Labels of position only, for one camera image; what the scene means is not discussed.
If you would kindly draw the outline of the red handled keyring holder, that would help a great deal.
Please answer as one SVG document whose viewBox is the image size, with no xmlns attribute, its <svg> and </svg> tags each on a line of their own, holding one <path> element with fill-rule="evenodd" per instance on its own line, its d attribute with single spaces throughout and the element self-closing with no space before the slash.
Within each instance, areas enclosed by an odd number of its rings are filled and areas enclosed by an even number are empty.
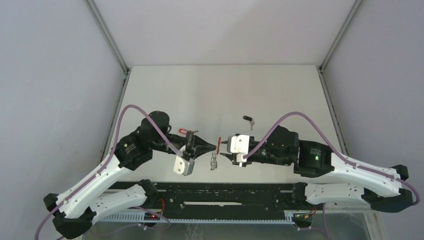
<svg viewBox="0 0 424 240">
<path fill-rule="evenodd" d="M 219 137 L 218 141 L 217 141 L 216 149 L 215 149 L 214 152 L 212 152 L 211 160 L 210 160 L 210 170 L 211 171 L 214 171 L 218 168 L 217 158 L 218 158 L 218 155 L 220 153 L 221 141 L 222 141 L 222 138 Z"/>
</svg>

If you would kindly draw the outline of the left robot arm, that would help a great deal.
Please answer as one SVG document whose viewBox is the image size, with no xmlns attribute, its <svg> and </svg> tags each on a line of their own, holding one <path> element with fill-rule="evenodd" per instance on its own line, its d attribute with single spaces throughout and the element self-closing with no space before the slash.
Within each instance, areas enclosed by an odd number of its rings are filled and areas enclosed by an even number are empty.
<svg viewBox="0 0 424 240">
<path fill-rule="evenodd" d="M 111 152 L 86 177 L 68 191 L 47 194 L 43 201 L 52 214 L 56 231 L 71 240 L 111 214 L 133 207 L 156 206 L 159 193 L 149 179 L 104 195 L 120 177 L 152 160 L 155 151 L 175 155 L 176 173 L 187 176 L 192 173 L 196 158 L 216 149 L 194 131 L 180 136 L 171 133 L 171 128 L 167 113 L 153 111 L 147 114 L 136 130 L 114 140 Z"/>
</svg>

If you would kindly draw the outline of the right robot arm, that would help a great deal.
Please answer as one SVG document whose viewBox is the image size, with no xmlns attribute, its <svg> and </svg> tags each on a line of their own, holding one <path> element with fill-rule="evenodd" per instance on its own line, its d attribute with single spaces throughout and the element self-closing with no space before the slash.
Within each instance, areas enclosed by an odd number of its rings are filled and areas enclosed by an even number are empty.
<svg viewBox="0 0 424 240">
<path fill-rule="evenodd" d="M 411 190 L 402 187 L 409 177 L 406 166 L 378 167 L 337 154 L 328 145 L 300 140 L 298 133 L 278 126 L 265 143 L 247 159 L 243 157 L 259 142 L 253 136 L 236 134 L 223 142 L 224 154 L 233 165 L 252 163 L 293 166 L 294 174 L 305 178 L 330 178 L 333 183 L 294 183 L 291 204 L 297 209 L 323 203 L 368 205 L 372 210 L 398 213 L 414 204 Z"/>
</svg>

